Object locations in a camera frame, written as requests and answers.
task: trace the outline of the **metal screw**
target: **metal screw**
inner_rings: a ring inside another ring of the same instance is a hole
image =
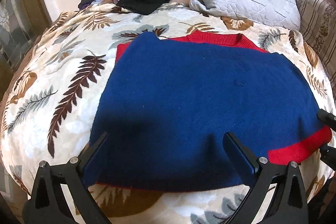
[[[77,157],[72,157],[71,159],[70,159],[70,163],[71,164],[76,164],[78,162],[78,158]]]
[[[45,160],[40,161],[39,167],[44,167],[47,162]]]
[[[297,163],[295,161],[291,161],[291,166],[297,168]]]
[[[260,157],[259,158],[259,161],[262,163],[262,164],[266,164],[268,162],[268,160],[265,158],[265,157]]]

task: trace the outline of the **red sweater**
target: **red sweater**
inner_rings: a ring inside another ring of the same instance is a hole
[[[201,32],[196,30],[192,34],[187,35],[185,37],[176,37],[170,39],[179,42],[209,43],[226,47],[250,48],[252,50],[257,50],[260,52],[268,52],[257,47],[251,40],[249,40],[245,35],[241,33],[218,34],[211,32]],[[126,44],[119,44],[117,46],[117,55],[115,57],[116,62],[123,55],[123,53],[125,52],[130,43],[131,42],[128,42]]]

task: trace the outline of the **striped upholstery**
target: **striped upholstery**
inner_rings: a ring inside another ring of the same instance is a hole
[[[326,0],[297,0],[303,39],[319,55],[336,98],[336,9]]]

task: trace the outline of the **blue fabric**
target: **blue fabric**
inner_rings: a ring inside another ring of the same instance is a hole
[[[99,182],[165,191],[238,185],[224,133],[267,156],[321,129],[318,109],[283,55],[159,41],[145,32],[116,63],[100,98],[90,145],[107,131],[110,150],[100,155],[108,163]]]

